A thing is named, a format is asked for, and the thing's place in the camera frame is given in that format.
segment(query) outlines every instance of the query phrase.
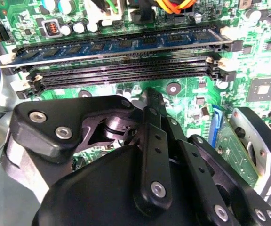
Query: screw hole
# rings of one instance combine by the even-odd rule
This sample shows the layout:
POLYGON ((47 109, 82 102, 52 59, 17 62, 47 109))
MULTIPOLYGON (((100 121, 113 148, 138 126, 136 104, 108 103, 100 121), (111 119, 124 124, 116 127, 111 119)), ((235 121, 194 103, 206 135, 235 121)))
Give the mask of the screw hole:
POLYGON ((162 151, 159 149, 159 148, 155 148, 155 151, 157 152, 157 153, 159 153, 159 154, 162 154, 162 151))
POLYGON ((199 167, 198 169, 200 170, 201 173, 205 172, 205 170, 203 168, 201 168, 201 167, 199 167))
POLYGON ((160 138, 160 136, 159 135, 155 135, 155 138, 157 138, 158 140, 161 140, 162 138, 160 138))

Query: white connector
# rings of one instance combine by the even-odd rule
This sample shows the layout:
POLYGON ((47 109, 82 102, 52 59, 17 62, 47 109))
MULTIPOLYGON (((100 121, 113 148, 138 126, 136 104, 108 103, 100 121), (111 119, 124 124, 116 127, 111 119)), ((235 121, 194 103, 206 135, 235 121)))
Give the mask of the white connector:
POLYGON ((116 0, 116 8, 118 13, 114 13, 111 7, 109 7, 110 14, 103 12, 95 3, 91 0, 84 0, 84 7, 87 11, 88 21, 90 23, 98 23, 102 21, 102 26, 110 26, 113 21, 122 20, 124 10, 125 10, 125 1, 116 0))

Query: green circuit board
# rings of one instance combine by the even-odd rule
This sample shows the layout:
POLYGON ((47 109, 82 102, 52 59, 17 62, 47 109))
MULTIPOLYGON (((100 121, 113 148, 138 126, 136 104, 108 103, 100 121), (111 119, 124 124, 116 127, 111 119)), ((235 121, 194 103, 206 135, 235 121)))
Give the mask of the green circuit board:
MULTIPOLYGON (((167 112, 177 119, 181 124, 187 137, 198 134, 208 139, 210 133, 210 123, 213 116, 212 105, 220 106, 224 109, 224 114, 228 119, 235 107, 250 107, 266 123, 271 123, 269 113, 271 112, 271 26, 265 20, 257 23, 249 22, 245 19, 246 10, 239 9, 238 0, 197 0, 192 10, 192 16, 183 16, 178 20, 172 15, 165 13, 160 8, 155 8, 156 17, 153 23, 135 25, 129 20, 128 4, 125 4, 122 20, 113 21, 112 26, 99 26, 97 32, 86 31, 83 34, 73 33, 70 36, 61 38, 48 38, 40 32, 37 19, 44 20, 57 18, 61 23, 77 22, 81 19, 90 20, 86 13, 83 0, 75 0, 76 9, 69 15, 64 15, 58 9, 49 14, 42 14, 40 6, 41 0, 0 0, 0 24, 5 26, 9 33, 10 40, 2 45, 10 50, 16 45, 52 43, 56 41, 74 40, 87 36, 99 34, 125 34, 129 32, 139 32, 146 28, 166 28, 171 25, 195 24, 194 12, 202 16, 201 23, 196 26, 206 24, 217 24, 220 27, 226 25, 235 28, 231 34, 235 40, 243 40, 243 50, 235 53, 220 52, 220 55, 228 59, 227 67, 235 67, 237 70, 236 80, 233 82, 211 81, 207 77, 166 79, 156 81, 139 81, 132 83, 104 84, 98 86, 86 86, 72 89, 56 89, 43 92, 39 97, 33 97, 33 101, 75 98, 79 97, 81 91, 87 91, 91 96, 115 95, 118 89, 131 90, 128 95, 129 100, 138 99, 146 87, 155 88, 162 93, 167 112), (262 78, 267 79, 267 83, 257 83, 262 78), (177 95, 168 93, 167 87, 176 82, 180 84, 181 90, 177 95), (267 87, 270 98, 263 99, 262 92, 256 93, 256 89, 267 87), (208 109, 209 117, 204 117, 201 109, 208 109)), ((266 11, 266 15, 271 13, 271 0, 257 1, 250 8, 266 11)), ((255 177, 247 175, 253 173, 245 164, 247 161, 239 161, 234 164, 233 158, 244 158, 244 150, 239 152, 235 147, 227 143, 224 147, 229 148, 229 154, 223 154, 234 169, 243 176, 246 181, 253 186, 255 177)), ((78 155, 84 156, 86 163, 91 163, 101 157, 99 152, 108 152, 113 148, 91 148, 78 155)))

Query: black memory slot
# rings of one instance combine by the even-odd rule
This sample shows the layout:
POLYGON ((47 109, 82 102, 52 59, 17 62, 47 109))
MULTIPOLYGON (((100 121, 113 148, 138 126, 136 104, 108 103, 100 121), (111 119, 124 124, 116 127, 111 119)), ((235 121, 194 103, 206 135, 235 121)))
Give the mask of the black memory slot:
POLYGON ((153 80, 159 80, 159 79, 178 79, 178 78, 190 78, 190 77, 203 77, 208 76, 205 72, 195 72, 195 73, 176 73, 172 75, 148 75, 144 78, 116 78, 111 81, 89 81, 89 82, 81 82, 76 81, 75 83, 70 84, 51 84, 46 85, 46 90, 54 90, 54 89, 66 89, 66 88, 78 88, 78 87, 84 87, 84 86, 96 86, 96 85, 105 85, 105 84, 116 84, 116 83, 124 83, 124 82, 139 82, 139 81, 153 81, 153 80))

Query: black connector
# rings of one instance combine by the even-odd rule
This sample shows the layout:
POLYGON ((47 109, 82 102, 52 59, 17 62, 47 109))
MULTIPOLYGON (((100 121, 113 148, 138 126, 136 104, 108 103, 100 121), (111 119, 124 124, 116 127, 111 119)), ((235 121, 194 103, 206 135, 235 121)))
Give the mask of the black connector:
POLYGON ((243 40, 236 40, 233 43, 224 44, 224 50, 227 52, 239 52, 243 48, 243 40))

